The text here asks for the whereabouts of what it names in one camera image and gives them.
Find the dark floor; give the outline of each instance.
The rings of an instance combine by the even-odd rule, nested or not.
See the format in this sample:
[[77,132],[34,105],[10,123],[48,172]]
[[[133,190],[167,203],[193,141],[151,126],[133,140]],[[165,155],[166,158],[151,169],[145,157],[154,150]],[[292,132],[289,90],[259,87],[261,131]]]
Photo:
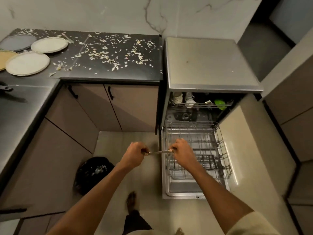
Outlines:
[[259,81],[262,81],[291,50],[269,25],[263,23],[250,23],[238,46]]

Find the person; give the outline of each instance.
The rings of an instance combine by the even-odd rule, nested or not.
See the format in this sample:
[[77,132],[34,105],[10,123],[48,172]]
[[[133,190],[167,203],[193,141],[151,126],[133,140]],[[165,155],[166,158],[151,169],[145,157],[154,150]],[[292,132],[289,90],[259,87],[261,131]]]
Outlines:
[[[177,162],[191,173],[202,189],[217,222],[227,235],[276,235],[279,234],[258,212],[223,188],[197,161],[192,148],[184,139],[177,139],[170,149]],[[132,142],[115,168],[78,201],[47,235],[93,235],[115,190],[133,168],[144,159],[142,152],[149,152],[142,142]],[[127,215],[123,235],[160,234],[140,216],[136,194],[127,198]]]

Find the floor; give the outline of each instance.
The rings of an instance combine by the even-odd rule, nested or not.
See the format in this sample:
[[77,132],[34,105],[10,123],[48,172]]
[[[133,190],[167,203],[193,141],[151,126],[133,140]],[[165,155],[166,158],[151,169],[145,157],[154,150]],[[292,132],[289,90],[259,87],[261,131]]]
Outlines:
[[270,26],[263,23],[250,23],[238,46],[259,81],[262,81],[291,50]]
[[[281,234],[298,234],[281,196],[295,165],[260,104],[250,95],[221,123],[233,168],[229,185],[234,195],[261,212]],[[154,133],[100,132],[95,156],[115,164],[130,142],[143,141],[158,150],[158,139]],[[161,158],[148,156],[124,178],[95,235],[122,234],[125,200],[132,190],[139,194],[140,213],[153,229],[167,234],[179,227],[186,235],[223,234],[206,200],[162,199]]]

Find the hand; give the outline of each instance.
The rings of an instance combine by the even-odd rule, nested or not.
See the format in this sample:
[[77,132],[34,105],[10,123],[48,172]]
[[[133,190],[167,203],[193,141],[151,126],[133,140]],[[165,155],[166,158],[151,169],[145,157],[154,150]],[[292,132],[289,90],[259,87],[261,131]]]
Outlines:
[[178,138],[169,149],[174,152],[174,158],[180,166],[190,172],[193,168],[199,165],[193,149],[189,146],[185,139]]
[[143,142],[132,142],[128,146],[120,163],[129,170],[132,170],[135,167],[139,166],[143,161],[143,158],[145,156],[142,152],[148,153],[148,147]]

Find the black pants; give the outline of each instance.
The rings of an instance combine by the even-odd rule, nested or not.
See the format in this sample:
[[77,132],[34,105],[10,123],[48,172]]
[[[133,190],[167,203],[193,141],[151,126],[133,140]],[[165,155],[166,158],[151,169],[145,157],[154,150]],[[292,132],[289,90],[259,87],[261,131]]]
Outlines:
[[133,210],[126,216],[123,235],[136,230],[150,230],[150,225],[140,216],[138,210]]

